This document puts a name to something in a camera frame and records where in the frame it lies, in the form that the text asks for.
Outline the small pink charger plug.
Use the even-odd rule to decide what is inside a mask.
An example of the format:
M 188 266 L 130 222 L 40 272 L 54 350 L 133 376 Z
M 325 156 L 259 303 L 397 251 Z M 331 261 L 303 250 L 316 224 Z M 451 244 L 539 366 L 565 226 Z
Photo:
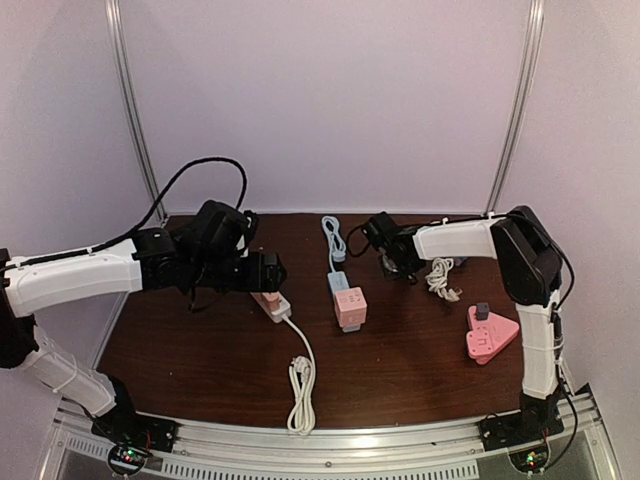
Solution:
M 276 311 L 280 308 L 280 293 L 263 293 L 262 299 L 269 311 Z

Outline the pink cube socket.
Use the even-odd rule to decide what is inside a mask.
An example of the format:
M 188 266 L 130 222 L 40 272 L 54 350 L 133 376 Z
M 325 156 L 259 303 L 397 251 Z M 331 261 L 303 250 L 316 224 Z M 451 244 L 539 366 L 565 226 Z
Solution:
M 360 287 L 334 294 L 334 311 L 341 329 L 354 329 L 366 323 L 368 305 Z

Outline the blue-grey power strip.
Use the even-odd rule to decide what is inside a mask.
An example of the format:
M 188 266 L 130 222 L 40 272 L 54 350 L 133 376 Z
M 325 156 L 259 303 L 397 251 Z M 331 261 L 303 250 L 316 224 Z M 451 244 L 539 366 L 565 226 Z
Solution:
M 351 287 L 344 272 L 327 275 L 339 327 L 344 333 L 359 331 L 366 322 L 367 303 L 360 287 Z

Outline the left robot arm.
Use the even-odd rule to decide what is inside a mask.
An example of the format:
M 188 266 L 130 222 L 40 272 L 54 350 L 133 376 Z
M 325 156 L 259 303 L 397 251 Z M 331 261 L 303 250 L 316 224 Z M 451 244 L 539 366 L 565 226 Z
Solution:
M 31 372 L 54 392 L 103 419 L 123 444 L 144 433 L 126 387 L 79 363 L 37 326 L 36 312 L 113 293 L 199 288 L 275 293 L 287 272 L 275 253 L 252 251 L 258 217 L 209 200 L 173 230 L 136 229 L 121 240 L 44 257 L 1 252 L 1 366 Z

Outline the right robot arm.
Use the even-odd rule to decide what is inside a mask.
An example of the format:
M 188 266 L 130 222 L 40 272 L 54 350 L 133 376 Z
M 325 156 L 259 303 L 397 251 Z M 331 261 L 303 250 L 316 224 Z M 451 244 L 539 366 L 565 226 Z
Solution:
M 413 225 L 400 225 L 381 212 L 360 230 L 392 279 L 414 283 L 416 273 L 438 258 L 498 262 L 504 290 L 518 313 L 524 360 L 523 412 L 514 417 L 512 430 L 519 440 L 535 440 L 550 426 L 549 410 L 561 395 L 558 317 L 561 270 L 568 262 L 534 211 L 520 205 L 504 214 Z

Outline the small grey plug adapter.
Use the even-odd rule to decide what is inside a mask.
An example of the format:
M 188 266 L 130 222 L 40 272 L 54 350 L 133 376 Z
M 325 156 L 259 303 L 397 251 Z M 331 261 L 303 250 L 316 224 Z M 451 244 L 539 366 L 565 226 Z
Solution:
M 490 313 L 490 306 L 487 302 L 480 302 L 476 305 L 475 318 L 477 321 L 488 320 Z

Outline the pink triangular socket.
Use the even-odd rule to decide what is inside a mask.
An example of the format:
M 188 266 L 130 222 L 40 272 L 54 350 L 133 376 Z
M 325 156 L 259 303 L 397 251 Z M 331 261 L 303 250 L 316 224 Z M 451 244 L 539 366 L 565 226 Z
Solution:
M 491 309 L 488 320 L 477 321 L 476 305 L 471 305 L 467 310 L 467 353 L 478 365 L 486 365 L 517 337 L 520 326 Z

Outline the white power strip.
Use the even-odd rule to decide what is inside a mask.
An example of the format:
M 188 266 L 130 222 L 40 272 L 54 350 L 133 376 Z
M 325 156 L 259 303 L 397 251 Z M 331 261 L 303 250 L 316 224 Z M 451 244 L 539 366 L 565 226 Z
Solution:
M 279 292 L 256 292 L 251 296 L 274 323 L 291 317 L 291 305 Z

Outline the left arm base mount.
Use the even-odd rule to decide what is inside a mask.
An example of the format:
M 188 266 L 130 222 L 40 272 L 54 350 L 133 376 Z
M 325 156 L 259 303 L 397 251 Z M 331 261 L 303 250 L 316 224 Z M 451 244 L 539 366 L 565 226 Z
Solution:
M 89 415 L 91 432 L 120 446 L 151 452 L 173 450 L 178 424 L 173 420 L 142 415 L 132 415 L 113 409 L 99 417 Z

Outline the aluminium front rail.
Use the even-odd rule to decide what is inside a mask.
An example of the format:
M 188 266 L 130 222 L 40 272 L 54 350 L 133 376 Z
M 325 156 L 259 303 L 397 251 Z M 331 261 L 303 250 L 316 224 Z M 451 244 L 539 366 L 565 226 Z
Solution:
M 488 451 L 466 419 L 381 428 L 285 429 L 193 420 L 177 423 L 171 452 L 154 451 L 130 479 L 622 479 L 591 393 L 572 400 L 578 429 L 570 448 L 544 475 L 518 471 L 513 447 Z M 80 408 L 62 400 L 35 479 L 128 479 L 107 466 L 112 444 L 91 433 Z

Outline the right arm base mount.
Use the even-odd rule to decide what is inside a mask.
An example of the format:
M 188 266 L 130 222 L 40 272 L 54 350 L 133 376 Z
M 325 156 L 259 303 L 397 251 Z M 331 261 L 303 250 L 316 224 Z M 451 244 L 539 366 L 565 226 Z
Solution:
M 545 435 L 564 431 L 556 407 L 550 411 L 527 407 L 509 414 L 489 414 L 477 426 L 485 451 L 542 441 Z

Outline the left aluminium frame post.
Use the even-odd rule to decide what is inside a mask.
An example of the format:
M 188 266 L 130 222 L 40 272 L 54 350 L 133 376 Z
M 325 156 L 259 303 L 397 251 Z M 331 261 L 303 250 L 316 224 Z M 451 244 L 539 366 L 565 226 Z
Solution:
M 125 120 L 132 140 L 134 155 L 143 185 L 151 202 L 159 198 L 160 187 L 151 163 L 142 126 L 139 106 L 127 52 L 126 37 L 118 0 L 104 1 L 107 28 L 114 55 L 115 69 L 124 105 Z

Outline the aluminium frame post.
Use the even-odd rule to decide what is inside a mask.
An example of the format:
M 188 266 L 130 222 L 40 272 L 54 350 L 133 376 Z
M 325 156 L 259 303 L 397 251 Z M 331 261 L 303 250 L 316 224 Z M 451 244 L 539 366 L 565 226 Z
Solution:
M 125 120 L 132 140 L 134 155 L 143 185 L 151 202 L 159 198 L 160 187 L 151 163 L 142 126 L 139 106 L 127 52 L 126 37 L 118 0 L 104 1 L 107 28 L 114 55 L 115 69 L 124 105 Z
M 519 136 L 526 115 L 527 103 L 538 65 L 544 33 L 544 22 L 545 1 L 532 0 L 529 4 L 522 57 L 511 113 L 499 157 L 498 167 L 485 206 L 486 213 L 495 212 L 497 210 L 497 205 L 504 191 L 509 169 L 518 146 Z

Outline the right aluminium frame post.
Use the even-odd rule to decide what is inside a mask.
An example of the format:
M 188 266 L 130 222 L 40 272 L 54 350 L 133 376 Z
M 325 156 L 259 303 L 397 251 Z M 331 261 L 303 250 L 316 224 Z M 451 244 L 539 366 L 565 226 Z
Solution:
M 518 146 L 519 136 L 526 115 L 527 103 L 538 65 L 544 33 L 544 22 L 545 1 L 532 0 L 529 4 L 522 57 L 511 113 L 499 157 L 498 167 L 485 206 L 486 213 L 495 212 L 497 210 L 497 205 L 504 191 L 509 169 Z

